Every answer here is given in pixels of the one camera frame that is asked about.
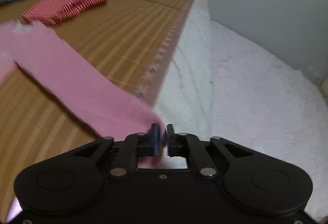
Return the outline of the folded red striped garment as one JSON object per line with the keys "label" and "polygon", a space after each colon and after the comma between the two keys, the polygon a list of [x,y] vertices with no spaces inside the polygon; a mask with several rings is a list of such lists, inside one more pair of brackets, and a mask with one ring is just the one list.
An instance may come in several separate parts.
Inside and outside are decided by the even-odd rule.
{"label": "folded red striped garment", "polygon": [[108,0],[40,0],[22,14],[26,23],[40,21],[45,25],[60,25]]}

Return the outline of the pink sweatshirt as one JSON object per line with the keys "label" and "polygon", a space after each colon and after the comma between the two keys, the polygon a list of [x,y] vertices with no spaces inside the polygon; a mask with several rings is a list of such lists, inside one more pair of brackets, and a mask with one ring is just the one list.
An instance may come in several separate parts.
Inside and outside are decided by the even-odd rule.
{"label": "pink sweatshirt", "polygon": [[66,109],[101,137],[124,140],[147,133],[152,124],[165,134],[161,118],[142,100],[99,73],[55,31],[41,22],[1,24],[1,79],[18,65]]}

